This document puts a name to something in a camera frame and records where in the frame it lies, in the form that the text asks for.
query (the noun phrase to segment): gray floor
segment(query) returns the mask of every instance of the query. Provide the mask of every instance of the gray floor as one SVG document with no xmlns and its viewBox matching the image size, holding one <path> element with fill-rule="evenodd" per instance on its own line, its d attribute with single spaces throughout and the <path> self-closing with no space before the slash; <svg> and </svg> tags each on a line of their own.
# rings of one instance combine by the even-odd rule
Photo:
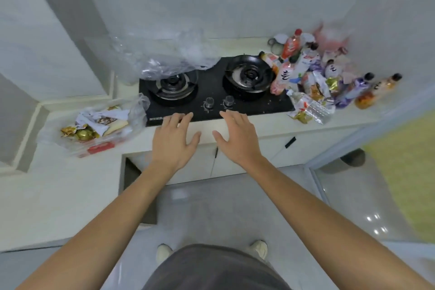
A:
<svg viewBox="0 0 435 290">
<path fill-rule="evenodd" d="M 331 207 L 378 240 L 418 242 L 372 157 L 336 172 L 343 166 L 336 160 L 315 171 Z"/>
<path fill-rule="evenodd" d="M 281 169 L 313 192 L 302 166 Z M 256 239 L 268 243 L 268 260 L 294 290 L 337 289 L 300 239 L 247 175 L 167 186 L 158 198 L 157 225 L 136 232 L 103 286 L 104 290 L 139 290 L 156 268 L 156 248 L 189 243 L 243 249 Z M 14 289 L 54 250 L 0 254 L 3 290 Z"/>
</svg>

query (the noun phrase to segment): cabinet handle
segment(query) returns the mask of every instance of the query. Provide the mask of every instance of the cabinet handle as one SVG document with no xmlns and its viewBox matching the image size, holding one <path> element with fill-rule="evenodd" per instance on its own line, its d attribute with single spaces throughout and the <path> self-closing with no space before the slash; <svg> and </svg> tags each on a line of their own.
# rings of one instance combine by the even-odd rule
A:
<svg viewBox="0 0 435 290">
<path fill-rule="evenodd" d="M 295 141 L 296 137 L 294 136 L 289 142 L 286 143 L 285 148 L 287 149 L 288 147 L 290 147 L 293 143 L 295 143 Z"/>
</svg>

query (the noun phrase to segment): black glass cooktop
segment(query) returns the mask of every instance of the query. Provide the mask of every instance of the black glass cooktop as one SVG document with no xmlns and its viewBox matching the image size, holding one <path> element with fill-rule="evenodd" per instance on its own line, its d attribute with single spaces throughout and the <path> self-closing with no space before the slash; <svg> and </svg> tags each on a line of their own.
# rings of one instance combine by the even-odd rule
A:
<svg viewBox="0 0 435 290">
<path fill-rule="evenodd" d="M 220 118 L 219 111 L 231 109 L 250 115 L 271 114 L 275 112 L 293 111 L 290 98 L 284 94 L 280 96 L 270 94 L 269 90 L 262 93 L 245 93 L 235 89 L 226 80 L 225 70 L 231 57 L 221 58 L 211 69 L 197 70 L 197 73 L 186 76 L 180 75 L 189 94 L 181 100 L 167 100 L 156 96 L 156 91 L 171 87 L 169 83 L 157 83 L 140 80 L 139 92 L 150 98 L 151 105 L 147 110 L 147 126 L 162 123 L 165 116 L 175 112 L 188 114 L 193 112 L 192 122 Z M 188 87 L 189 80 L 194 86 Z"/>
</svg>

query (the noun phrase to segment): stove knob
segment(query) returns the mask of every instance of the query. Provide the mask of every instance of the stove knob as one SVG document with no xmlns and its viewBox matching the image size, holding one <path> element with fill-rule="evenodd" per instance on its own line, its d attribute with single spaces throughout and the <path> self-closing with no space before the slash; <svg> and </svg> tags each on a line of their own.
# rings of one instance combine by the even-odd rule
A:
<svg viewBox="0 0 435 290">
<path fill-rule="evenodd" d="M 224 104 L 226 107 L 231 107 L 234 104 L 234 97 L 232 95 L 227 95 Z"/>
<path fill-rule="evenodd" d="M 215 99 L 213 99 L 213 98 L 206 98 L 205 99 L 204 106 L 207 109 L 213 109 L 214 105 L 215 105 Z"/>
</svg>

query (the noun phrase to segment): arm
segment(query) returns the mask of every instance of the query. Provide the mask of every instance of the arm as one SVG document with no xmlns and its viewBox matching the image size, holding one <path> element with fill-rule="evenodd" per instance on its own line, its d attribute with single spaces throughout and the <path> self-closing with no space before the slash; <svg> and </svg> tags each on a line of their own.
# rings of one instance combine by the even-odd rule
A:
<svg viewBox="0 0 435 290">
<path fill-rule="evenodd" d="M 100 289 L 148 206 L 195 152 L 201 133 L 196 133 L 192 142 L 186 144 L 186 132 L 192 117 L 192 113 L 184 117 L 180 114 L 166 117 L 154 134 L 149 167 L 17 290 Z"/>
<path fill-rule="evenodd" d="M 230 138 L 214 131 L 219 149 L 257 181 L 340 290 L 433 289 L 381 243 L 271 165 L 246 115 L 221 115 Z"/>
</svg>

